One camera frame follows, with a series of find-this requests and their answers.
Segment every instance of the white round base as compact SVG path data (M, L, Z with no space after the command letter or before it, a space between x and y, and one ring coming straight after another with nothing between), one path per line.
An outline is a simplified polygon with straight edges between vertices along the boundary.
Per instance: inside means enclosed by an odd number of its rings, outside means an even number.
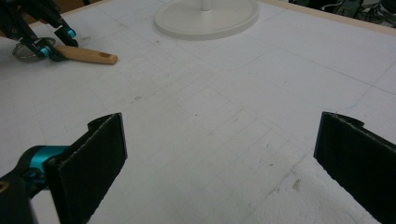
M212 0L210 6L203 11L201 0L174 0L157 12L155 23L173 38L209 40L239 34L259 18L257 0Z

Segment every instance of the white pole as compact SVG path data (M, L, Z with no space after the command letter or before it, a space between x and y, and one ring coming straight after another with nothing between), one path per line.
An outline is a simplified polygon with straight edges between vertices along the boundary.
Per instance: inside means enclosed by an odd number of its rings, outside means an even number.
M210 6L210 1L211 0L201 0L202 2L202 11L210 11L212 6Z

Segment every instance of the white table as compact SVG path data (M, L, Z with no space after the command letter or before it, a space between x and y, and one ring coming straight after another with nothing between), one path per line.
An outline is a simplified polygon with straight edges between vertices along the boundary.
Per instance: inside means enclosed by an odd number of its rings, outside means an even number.
M115 65L21 63L0 39L0 175L29 147L69 145L122 112L129 159L90 223L375 223L312 155L322 111L396 142L393 30L269 3L244 33L203 42L156 31L160 0L65 16ZM33 205L57 222L48 192Z

